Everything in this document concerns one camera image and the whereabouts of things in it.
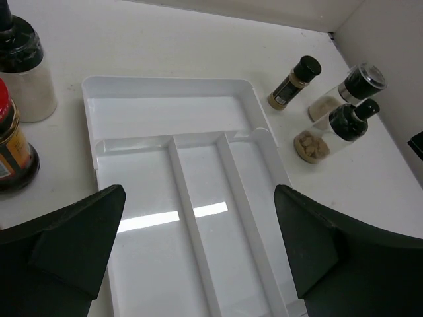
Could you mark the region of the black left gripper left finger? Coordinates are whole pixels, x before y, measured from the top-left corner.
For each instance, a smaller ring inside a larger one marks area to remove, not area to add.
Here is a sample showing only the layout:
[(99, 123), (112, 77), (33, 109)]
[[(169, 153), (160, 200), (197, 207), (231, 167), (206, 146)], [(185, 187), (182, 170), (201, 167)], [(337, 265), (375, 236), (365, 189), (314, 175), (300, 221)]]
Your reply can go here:
[(126, 193), (115, 184), (1, 231), (2, 316), (87, 316), (97, 299)]

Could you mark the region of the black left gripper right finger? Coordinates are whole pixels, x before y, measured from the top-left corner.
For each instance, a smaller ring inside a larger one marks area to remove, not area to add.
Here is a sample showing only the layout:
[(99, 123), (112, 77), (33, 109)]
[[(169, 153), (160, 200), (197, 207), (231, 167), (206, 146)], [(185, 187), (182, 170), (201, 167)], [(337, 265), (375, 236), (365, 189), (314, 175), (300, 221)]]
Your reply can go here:
[(286, 185), (274, 203), (310, 316), (421, 316), (422, 240), (361, 222)]

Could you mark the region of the red lid sauce jar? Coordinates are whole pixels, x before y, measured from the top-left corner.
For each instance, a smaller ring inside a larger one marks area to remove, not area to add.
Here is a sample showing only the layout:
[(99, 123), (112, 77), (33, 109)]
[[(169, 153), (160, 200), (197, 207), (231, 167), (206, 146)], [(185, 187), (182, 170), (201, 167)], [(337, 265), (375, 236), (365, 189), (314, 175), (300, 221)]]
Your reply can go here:
[(20, 128), (20, 114), (1, 81), (1, 193), (17, 192), (29, 185), (40, 169), (36, 149)]

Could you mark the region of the knob-cap jar tan chunks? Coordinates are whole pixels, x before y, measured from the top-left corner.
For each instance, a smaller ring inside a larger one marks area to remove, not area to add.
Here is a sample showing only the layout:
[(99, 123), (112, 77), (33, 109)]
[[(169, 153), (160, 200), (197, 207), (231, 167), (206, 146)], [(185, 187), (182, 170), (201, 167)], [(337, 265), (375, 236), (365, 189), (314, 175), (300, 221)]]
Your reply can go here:
[(342, 104), (296, 135), (294, 149), (304, 161), (317, 164), (364, 136), (368, 119), (379, 111), (379, 104), (370, 98), (357, 106)]

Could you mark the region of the clear-lid grinder white powder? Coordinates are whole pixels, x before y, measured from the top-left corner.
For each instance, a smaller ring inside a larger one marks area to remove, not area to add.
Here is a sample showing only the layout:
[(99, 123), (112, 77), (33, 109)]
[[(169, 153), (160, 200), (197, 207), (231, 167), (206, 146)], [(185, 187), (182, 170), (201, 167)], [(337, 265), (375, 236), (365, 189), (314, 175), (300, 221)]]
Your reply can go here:
[(368, 62), (357, 64), (340, 84), (308, 107), (308, 115), (315, 122), (338, 106), (345, 103), (357, 106), (386, 88), (387, 80), (376, 66)]

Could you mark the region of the small spice jar black cap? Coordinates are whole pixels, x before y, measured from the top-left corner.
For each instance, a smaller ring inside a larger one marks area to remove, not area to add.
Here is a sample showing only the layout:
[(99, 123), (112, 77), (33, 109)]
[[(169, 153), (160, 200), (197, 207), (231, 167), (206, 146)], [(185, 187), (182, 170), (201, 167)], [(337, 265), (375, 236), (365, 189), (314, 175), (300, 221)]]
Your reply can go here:
[(318, 75), (321, 64), (312, 56), (303, 56), (289, 75), (269, 94), (269, 105), (282, 111)]

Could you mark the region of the white powder bottle black cap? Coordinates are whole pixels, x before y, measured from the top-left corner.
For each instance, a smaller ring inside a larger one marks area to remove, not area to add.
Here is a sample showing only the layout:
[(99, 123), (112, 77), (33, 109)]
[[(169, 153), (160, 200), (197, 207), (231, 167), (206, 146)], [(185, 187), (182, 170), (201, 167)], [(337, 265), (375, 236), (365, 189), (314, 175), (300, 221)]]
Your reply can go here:
[(18, 108), (20, 120), (40, 122), (57, 107), (50, 67), (32, 25), (12, 15), (1, 2), (1, 79)]

